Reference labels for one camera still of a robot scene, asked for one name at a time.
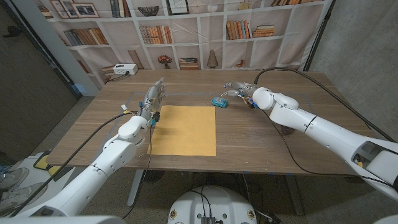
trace picture frame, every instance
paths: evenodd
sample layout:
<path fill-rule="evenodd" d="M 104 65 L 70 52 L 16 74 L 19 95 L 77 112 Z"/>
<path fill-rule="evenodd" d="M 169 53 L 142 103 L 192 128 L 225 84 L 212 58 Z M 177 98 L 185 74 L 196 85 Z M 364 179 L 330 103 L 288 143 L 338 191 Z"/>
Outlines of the picture frame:
<path fill-rule="evenodd" d="M 69 18 L 71 18 L 71 19 L 79 18 L 77 16 L 77 13 L 75 12 L 75 10 L 72 7 L 72 3 L 74 3 L 73 0 L 60 0 L 60 3 L 63 6 L 63 8 L 66 10 Z"/>
<path fill-rule="evenodd" d="M 54 8 L 54 10 L 56 10 L 56 12 L 58 13 L 58 15 L 62 18 L 62 19 L 69 19 L 70 17 L 68 16 L 67 11 L 65 10 L 65 8 L 62 6 L 61 2 L 59 0 L 51 0 L 51 5 Z"/>
<path fill-rule="evenodd" d="M 79 18 L 100 18 L 93 3 L 72 3 L 72 7 Z"/>
<path fill-rule="evenodd" d="M 189 14 L 188 0 L 166 0 L 169 16 Z"/>

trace bookshelf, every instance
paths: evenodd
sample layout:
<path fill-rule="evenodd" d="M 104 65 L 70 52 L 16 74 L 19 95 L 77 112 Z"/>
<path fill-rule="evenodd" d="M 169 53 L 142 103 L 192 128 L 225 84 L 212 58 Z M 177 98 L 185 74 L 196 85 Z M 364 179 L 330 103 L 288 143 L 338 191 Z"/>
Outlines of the bookshelf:
<path fill-rule="evenodd" d="M 240 0 L 201 0 L 205 5 L 203 13 L 170 16 L 165 0 L 127 0 L 131 17 L 113 18 L 109 0 L 97 0 L 89 2 L 94 2 L 100 18 L 61 19 L 52 10 L 49 0 L 41 1 L 54 17 L 47 21 L 65 41 L 67 38 L 63 30 L 92 27 L 101 29 L 109 45 L 68 47 L 75 52 L 75 57 L 79 54 L 85 61 L 87 69 L 92 71 L 88 76 L 98 79 L 95 82 L 98 88 L 105 84 L 101 68 L 112 63 L 134 63 L 129 55 L 132 50 L 137 52 L 145 69 L 163 69 L 164 65 L 158 63 L 157 57 L 164 54 L 173 59 L 169 64 L 171 69 L 180 69 L 179 58 L 196 57 L 199 68 L 208 70 L 206 65 L 211 50 L 216 54 L 217 69 L 253 70 L 273 66 L 299 68 L 305 63 L 315 41 L 315 30 L 320 27 L 332 2 L 324 0 L 271 7 L 273 0 L 260 0 L 254 1 L 251 9 L 238 10 Z M 207 12 L 206 5 L 209 3 L 218 4 L 218 10 Z M 156 16 L 145 17 L 137 9 L 145 6 L 159 6 L 160 9 Z M 246 20 L 252 30 L 259 25 L 273 24 L 275 34 L 272 37 L 229 40 L 226 23 L 230 20 Z M 140 26 L 170 26 L 174 31 L 174 43 L 144 44 Z M 244 67 L 235 67 L 241 59 L 245 59 Z"/>

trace white box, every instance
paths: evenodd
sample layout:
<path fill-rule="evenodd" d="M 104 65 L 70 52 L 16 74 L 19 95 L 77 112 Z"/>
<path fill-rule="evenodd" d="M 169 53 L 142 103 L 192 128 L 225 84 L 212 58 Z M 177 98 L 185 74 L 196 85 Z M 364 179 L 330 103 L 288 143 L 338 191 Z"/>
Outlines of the white box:
<path fill-rule="evenodd" d="M 113 71 L 117 75 L 124 75 L 129 72 L 129 75 L 135 75 L 138 71 L 136 64 L 117 64 L 113 67 Z"/>

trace wooden table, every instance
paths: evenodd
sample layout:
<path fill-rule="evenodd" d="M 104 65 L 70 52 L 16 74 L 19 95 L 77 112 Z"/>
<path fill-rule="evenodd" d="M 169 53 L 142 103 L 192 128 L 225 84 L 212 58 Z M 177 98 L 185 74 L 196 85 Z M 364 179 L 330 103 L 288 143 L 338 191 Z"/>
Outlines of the wooden table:
<path fill-rule="evenodd" d="M 211 99 L 226 91 L 226 82 L 252 83 L 255 71 L 139 70 L 136 75 L 107 83 L 76 123 L 53 149 L 47 162 L 60 165 L 101 124 L 121 113 L 121 105 L 138 110 L 148 88 L 165 77 L 167 97 L 163 105 L 212 106 Z M 342 99 L 322 73 L 308 72 Z M 300 108 L 328 119 L 355 133 L 373 137 L 373 132 L 328 93 L 293 72 L 267 72 L 258 86 L 295 98 Z M 72 159 L 69 166 L 88 166 L 107 139 L 118 132 L 130 116 L 109 123 Z M 313 172 L 347 174 L 342 161 L 315 141 L 295 131 L 285 137 L 297 162 Z M 149 141 L 126 167 L 146 169 Z M 216 156 L 152 155 L 149 169 L 209 172 L 308 174 L 297 167 L 270 121 L 260 110 L 249 109 L 240 98 L 228 98 L 227 108 L 216 108 Z"/>

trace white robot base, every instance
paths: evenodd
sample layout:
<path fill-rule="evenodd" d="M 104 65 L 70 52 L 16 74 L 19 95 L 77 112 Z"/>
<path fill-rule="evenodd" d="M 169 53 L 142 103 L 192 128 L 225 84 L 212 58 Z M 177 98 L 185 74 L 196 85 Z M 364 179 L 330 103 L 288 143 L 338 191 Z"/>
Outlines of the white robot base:
<path fill-rule="evenodd" d="M 168 224 L 176 223 L 256 224 L 257 220 L 253 207 L 240 194 L 225 187 L 204 186 L 203 191 L 202 187 L 197 187 L 174 202 L 170 209 Z"/>

